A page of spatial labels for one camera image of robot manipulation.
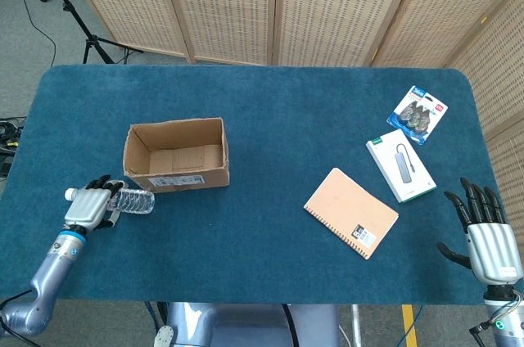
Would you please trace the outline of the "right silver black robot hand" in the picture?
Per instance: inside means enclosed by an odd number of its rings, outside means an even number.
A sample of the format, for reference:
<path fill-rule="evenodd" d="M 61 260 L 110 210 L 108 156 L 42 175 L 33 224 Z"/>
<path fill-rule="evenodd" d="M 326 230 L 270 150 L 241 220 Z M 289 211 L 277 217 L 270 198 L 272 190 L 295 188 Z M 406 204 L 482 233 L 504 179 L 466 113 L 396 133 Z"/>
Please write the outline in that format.
<path fill-rule="evenodd" d="M 503 202 L 490 187 L 479 187 L 460 178 L 463 201 L 453 192 L 452 203 L 466 239 L 468 253 L 458 254 L 439 242 L 437 248 L 449 261 L 472 271 L 487 286 L 514 285 L 524 279 L 524 268 L 513 228 L 507 222 Z"/>

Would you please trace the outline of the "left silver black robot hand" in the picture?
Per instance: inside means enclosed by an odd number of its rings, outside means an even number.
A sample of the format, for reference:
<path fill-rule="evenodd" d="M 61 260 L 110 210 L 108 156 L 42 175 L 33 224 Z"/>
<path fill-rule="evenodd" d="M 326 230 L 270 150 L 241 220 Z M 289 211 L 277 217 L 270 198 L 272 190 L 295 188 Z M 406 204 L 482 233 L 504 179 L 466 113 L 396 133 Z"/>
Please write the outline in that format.
<path fill-rule="evenodd" d="M 65 214 L 65 228 L 73 229 L 80 226 L 87 232 L 113 228 L 120 217 L 120 211 L 111 210 L 111 215 L 107 218 L 109 204 L 120 189 L 127 187 L 124 181 L 103 175 L 86 187 L 68 188 L 65 191 L 65 199 L 71 204 Z"/>

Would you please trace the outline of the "clear plastic water bottle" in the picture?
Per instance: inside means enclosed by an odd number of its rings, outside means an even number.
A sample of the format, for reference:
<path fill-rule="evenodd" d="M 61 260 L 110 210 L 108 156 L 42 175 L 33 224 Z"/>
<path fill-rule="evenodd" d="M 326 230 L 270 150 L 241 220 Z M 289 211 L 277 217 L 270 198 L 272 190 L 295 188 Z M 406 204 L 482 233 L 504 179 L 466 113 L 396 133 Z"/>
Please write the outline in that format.
<path fill-rule="evenodd" d="M 111 210 L 117 209 L 121 214 L 149 214 L 155 205 L 155 196 L 152 192 L 130 188 L 120 189 L 111 200 L 106 217 Z"/>

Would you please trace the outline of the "brown cardboard box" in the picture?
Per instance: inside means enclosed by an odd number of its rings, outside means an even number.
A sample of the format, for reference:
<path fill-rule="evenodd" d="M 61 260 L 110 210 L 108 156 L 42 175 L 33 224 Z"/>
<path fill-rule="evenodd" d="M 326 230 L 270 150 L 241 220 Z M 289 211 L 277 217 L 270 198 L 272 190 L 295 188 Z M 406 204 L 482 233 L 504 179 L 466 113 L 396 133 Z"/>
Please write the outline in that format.
<path fill-rule="evenodd" d="M 223 119 L 131 125 L 124 144 L 123 171 L 140 188 L 154 193 L 228 186 Z"/>

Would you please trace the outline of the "white USB hub box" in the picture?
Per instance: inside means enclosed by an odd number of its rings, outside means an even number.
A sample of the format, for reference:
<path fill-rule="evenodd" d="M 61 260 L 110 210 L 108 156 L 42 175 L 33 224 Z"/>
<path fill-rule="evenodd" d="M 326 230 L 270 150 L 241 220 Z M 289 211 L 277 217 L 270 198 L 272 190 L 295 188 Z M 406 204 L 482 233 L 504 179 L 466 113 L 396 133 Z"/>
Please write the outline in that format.
<path fill-rule="evenodd" d="M 436 189 L 436 183 L 400 129 L 366 142 L 366 147 L 399 203 Z"/>

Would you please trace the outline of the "yellow floor tape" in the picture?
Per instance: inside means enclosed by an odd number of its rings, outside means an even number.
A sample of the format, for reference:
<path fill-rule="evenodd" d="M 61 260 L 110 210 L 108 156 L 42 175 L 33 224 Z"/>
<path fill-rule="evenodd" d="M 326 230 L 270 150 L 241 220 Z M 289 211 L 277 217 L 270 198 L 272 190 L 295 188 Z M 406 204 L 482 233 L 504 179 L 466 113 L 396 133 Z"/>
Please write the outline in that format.
<path fill-rule="evenodd" d="M 415 327 L 416 315 L 413 311 L 413 306 L 411 304 L 402 304 L 401 311 L 404 324 L 404 338 L 400 342 L 399 347 L 418 347 Z"/>

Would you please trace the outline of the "tan spiral notebook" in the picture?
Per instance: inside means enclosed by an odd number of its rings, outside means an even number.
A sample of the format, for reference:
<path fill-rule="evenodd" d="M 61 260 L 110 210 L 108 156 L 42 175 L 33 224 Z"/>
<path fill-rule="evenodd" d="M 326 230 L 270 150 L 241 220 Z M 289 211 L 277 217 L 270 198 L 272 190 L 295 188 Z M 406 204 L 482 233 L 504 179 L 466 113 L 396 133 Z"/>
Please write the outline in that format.
<path fill-rule="evenodd" d="M 363 259 L 370 259 L 398 213 L 333 168 L 304 205 L 310 215 Z"/>

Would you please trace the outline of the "blue blister pack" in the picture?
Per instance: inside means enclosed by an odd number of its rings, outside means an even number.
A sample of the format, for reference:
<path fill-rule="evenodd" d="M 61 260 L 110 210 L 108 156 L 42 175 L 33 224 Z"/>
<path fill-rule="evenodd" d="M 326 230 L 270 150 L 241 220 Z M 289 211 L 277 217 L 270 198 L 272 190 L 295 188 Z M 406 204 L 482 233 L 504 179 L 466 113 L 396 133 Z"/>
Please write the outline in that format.
<path fill-rule="evenodd" d="M 423 88 L 412 86 L 386 122 L 418 145 L 423 145 L 438 125 L 448 106 Z"/>

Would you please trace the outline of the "blue table mat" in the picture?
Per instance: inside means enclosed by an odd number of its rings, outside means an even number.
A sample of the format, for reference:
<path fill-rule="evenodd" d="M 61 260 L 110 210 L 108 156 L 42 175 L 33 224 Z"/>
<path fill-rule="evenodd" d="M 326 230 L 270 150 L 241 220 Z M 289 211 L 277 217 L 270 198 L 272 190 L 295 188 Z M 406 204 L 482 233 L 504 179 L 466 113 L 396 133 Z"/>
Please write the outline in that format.
<path fill-rule="evenodd" d="M 436 189 L 397 202 L 366 143 L 418 85 L 448 110 L 416 150 Z M 220 117 L 227 187 L 160 194 L 149 215 L 88 235 L 64 298 L 224 303 L 480 304 L 445 192 L 495 177 L 467 77 L 454 69 L 61 65 L 47 71 L 0 196 L 0 297 L 26 290 L 70 187 L 123 174 L 132 124 Z M 399 217 L 362 259 L 305 211 L 333 168 Z"/>

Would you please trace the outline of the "black tripod stand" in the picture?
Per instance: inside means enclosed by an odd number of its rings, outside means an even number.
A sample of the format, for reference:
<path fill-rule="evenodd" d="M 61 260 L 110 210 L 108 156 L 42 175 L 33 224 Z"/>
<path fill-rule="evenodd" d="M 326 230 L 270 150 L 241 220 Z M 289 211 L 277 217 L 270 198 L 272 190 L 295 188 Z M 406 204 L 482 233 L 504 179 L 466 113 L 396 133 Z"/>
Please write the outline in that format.
<path fill-rule="evenodd" d="M 88 63 L 89 53 L 92 50 L 94 50 L 101 57 L 102 62 L 105 64 L 123 63 L 124 65 L 126 65 L 128 63 L 129 56 L 132 55 L 133 53 L 143 54 L 143 50 L 141 49 L 130 47 L 129 45 L 125 45 L 122 43 L 117 43 L 117 42 L 111 41 L 106 38 L 101 38 L 93 34 L 89 30 L 87 25 L 84 23 L 83 19 L 77 12 L 73 3 L 70 0 L 61 0 L 61 1 L 62 1 L 62 10 L 70 13 L 73 16 L 77 25 L 81 28 L 81 30 L 83 31 L 85 35 L 85 48 L 84 48 L 84 55 L 83 55 L 83 60 L 82 60 L 83 64 Z M 104 47 L 102 46 L 103 43 L 114 46 L 114 47 L 122 48 L 124 51 L 123 57 L 119 61 L 114 61 L 110 57 L 110 55 L 107 53 L 107 51 L 104 49 Z"/>

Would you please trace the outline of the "grey blue robot torso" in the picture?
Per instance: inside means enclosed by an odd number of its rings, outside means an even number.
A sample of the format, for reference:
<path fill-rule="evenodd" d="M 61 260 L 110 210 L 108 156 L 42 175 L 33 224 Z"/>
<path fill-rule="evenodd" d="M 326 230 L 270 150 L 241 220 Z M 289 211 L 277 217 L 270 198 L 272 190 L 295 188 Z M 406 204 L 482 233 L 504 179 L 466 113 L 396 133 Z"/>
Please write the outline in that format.
<path fill-rule="evenodd" d="M 340 347 L 334 304 L 170 302 L 153 347 Z"/>

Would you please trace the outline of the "woven bamboo folding screen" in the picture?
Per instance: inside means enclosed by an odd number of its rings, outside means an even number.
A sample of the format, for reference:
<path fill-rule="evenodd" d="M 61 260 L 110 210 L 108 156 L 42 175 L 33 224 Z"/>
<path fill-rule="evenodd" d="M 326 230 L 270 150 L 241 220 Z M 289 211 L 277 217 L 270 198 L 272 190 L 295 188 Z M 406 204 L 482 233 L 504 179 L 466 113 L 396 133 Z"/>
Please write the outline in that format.
<path fill-rule="evenodd" d="M 87 1 L 116 42 L 191 63 L 462 71 L 524 242 L 524 0 Z"/>

